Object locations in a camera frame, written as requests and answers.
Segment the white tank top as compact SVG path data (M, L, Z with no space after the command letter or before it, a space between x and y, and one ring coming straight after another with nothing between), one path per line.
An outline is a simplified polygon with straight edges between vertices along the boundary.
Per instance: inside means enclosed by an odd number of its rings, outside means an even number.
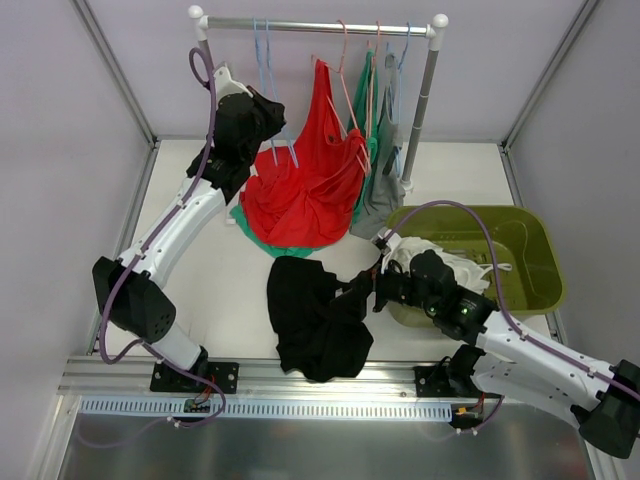
M411 260L427 251L436 253L453 270L459 285L477 294L483 294L489 288L488 275L494 267L488 261L476 263L461 255L448 253L443 247L419 237L400 237L394 234L382 250L382 267L386 270L390 262L395 260L403 272L408 272Z

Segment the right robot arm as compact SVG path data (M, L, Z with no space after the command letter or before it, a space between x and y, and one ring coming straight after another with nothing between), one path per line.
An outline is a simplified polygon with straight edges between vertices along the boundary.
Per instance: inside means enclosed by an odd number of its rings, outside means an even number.
M595 448L629 458L639 437L639 368L612 365L549 339L515 320L505 308L456 282L433 251L418 254L402 271L376 262L331 299L331 306L363 319L367 300L422 310L447 337L460 342L446 382L456 395L506 396L576 428Z

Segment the black tank top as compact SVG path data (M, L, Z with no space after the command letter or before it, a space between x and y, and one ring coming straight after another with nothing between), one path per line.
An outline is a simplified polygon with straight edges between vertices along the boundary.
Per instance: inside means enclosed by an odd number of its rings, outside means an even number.
M282 256L272 264L267 304L282 368L352 368L366 362L373 336L363 320L329 307L343 282L320 261Z

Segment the pink wire hanger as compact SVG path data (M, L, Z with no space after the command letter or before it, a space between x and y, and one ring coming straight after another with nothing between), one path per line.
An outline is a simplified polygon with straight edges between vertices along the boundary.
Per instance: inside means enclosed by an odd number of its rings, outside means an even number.
M341 81L341 85L342 85L342 90L344 92L344 96L346 98L347 101L347 106L349 108L349 114L350 114L350 118L351 118L351 122L353 124L353 127L355 128L356 131L360 131L360 128L358 126L357 123L357 119L354 113L354 109L352 108L352 102L349 96L349 92L348 92L348 88L346 86L346 82L345 82L345 78L344 78L344 64L345 64L345 58L346 58L346 52L347 52L347 47L348 47L348 32L347 32L347 27L345 25L345 23L342 20L338 20L338 23L341 25L342 30L343 30L343 49L342 49L342 54L341 54L341 60L340 60L340 64L339 64L339 68L335 69L333 67L327 66L327 68L335 73L337 73L339 75L340 81ZM335 108L335 104L333 102L333 100L330 98L330 96L327 96L327 101L329 102L329 106L331 107L331 111L333 112L333 114L335 115L336 119L338 120L338 124L340 126L340 130L341 130L341 139L342 140L347 140L350 130L346 129L342 123L342 121L340 120L338 113L336 111ZM371 171L371 165L370 165L370 158L369 158L369 154L368 154L368 150L366 148L366 143L363 143L362 145L360 145L359 147L359 153L356 155L356 160L359 162L359 165L363 171L364 177L367 178L368 175L370 174Z

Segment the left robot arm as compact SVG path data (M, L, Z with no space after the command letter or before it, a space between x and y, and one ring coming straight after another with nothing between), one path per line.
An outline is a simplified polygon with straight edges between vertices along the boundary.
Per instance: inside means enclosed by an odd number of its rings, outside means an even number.
M177 309L164 287L202 228L246 183L261 144L285 124L284 105L255 90L212 100L205 145L172 202L136 243L116 259L100 257L92 268L102 316L99 350L105 363L115 364L123 357L106 350L107 327L114 324L133 335L133 346L142 346L172 369L173 379L184 390L205 385L206 349L177 324Z

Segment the light blue wire hanger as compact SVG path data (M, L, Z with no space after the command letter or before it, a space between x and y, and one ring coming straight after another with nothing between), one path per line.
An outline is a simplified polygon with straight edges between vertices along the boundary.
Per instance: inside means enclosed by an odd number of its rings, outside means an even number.
M255 17L252 18L252 29L253 29L253 34L254 34L254 48L255 48L255 57L256 57L256 62L257 62L257 66L258 66L258 74L259 74L259 82L260 82L260 93L262 96L264 96L266 98L266 94L267 94L267 88L266 88L266 81L265 81L265 72L264 72L264 64L263 64L263 57L262 57L262 50L261 50L261 46L260 46L260 38L259 38L259 33L257 30L257 20ZM274 144L274 140L270 139L270 150L271 150L271 154L272 154L272 158L273 158L273 163L274 165L277 167L278 166L278 157L277 157L277 151L276 151L276 147Z

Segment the salmon wire hanger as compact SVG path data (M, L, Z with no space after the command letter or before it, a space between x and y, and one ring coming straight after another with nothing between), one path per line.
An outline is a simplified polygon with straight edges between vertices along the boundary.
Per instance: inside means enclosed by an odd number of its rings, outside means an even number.
M376 22L376 37L375 42L370 45L369 51L372 53L369 65L369 74L368 74L368 87L367 87L367 106L366 106L366 142L367 148L370 148L370 144L373 139L373 130L375 125L374 115L375 115L375 106L374 106L374 95L375 95L375 85L377 78L377 54L380 45L380 37L381 37L381 25L380 22Z

